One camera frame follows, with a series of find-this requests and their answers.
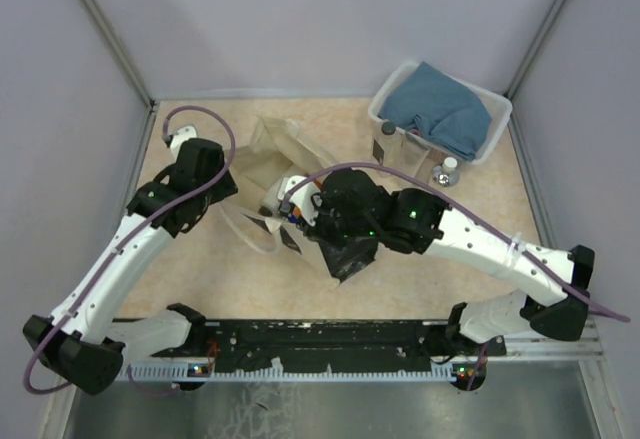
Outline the cream canvas tote bag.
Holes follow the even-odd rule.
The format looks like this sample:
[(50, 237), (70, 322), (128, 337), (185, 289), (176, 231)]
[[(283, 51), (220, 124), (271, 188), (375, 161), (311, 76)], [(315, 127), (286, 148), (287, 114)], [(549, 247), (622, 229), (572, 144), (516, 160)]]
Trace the cream canvas tote bag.
[(291, 191), (336, 163), (296, 122), (261, 117), (249, 144), (235, 152), (230, 172), (238, 193), (220, 204), (221, 215), (254, 251), (301, 259), (316, 272), (344, 282), (375, 261), (378, 245), (356, 240), (333, 246), (306, 237), (300, 227), (319, 224), (312, 195), (320, 191), (321, 181)]

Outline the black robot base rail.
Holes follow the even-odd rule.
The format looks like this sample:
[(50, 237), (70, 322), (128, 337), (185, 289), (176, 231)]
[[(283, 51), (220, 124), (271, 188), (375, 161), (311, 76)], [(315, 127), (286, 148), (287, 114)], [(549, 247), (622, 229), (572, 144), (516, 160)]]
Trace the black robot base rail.
[(158, 359), (193, 359), (194, 378), (330, 380), (467, 379), (479, 353), (503, 357), (503, 338), (482, 347), (449, 336), (442, 321), (208, 320), (181, 346)]

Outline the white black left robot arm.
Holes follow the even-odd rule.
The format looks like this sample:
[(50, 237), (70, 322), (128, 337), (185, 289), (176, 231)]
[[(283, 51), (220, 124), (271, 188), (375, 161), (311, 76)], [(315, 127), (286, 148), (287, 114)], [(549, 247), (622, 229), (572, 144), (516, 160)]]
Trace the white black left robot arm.
[(24, 324), (33, 350), (22, 377), (27, 392), (46, 392), (31, 381), (36, 364), (63, 378), (64, 387), (96, 395), (147, 357), (168, 350), (194, 356), (206, 348), (205, 317), (181, 303), (146, 319), (114, 320), (155, 257), (238, 191), (230, 173), (234, 148), (189, 138), (174, 145), (173, 154), (173, 163), (134, 193), (113, 238), (76, 288), (51, 313)]

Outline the clear square bottle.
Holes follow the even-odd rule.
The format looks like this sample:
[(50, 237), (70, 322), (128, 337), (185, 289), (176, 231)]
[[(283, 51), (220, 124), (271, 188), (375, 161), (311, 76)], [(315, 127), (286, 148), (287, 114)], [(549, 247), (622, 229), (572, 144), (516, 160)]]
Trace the clear square bottle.
[(382, 121), (376, 126), (373, 133), (372, 155), (379, 165), (398, 169), (401, 145), (401, 134), (392, 122)]

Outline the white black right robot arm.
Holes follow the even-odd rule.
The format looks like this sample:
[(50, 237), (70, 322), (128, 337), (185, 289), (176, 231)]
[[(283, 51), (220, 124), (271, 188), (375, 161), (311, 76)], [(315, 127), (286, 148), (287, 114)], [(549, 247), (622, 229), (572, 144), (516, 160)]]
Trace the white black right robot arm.
[(595, 263), (586, 246), (563, 251), (501, 237), (431, 192), (389, 192), (352, 168), (333, 171), (322, 182), (294, 176), (281, 186), (279, 199), (282, 212), (323, 246), (383, 245), (453, 260), (509, 283), (514, 290), (507, 295), (452, 308), (446, 339), (458, 354), (527, 331), (564, 342), (582, 336)]

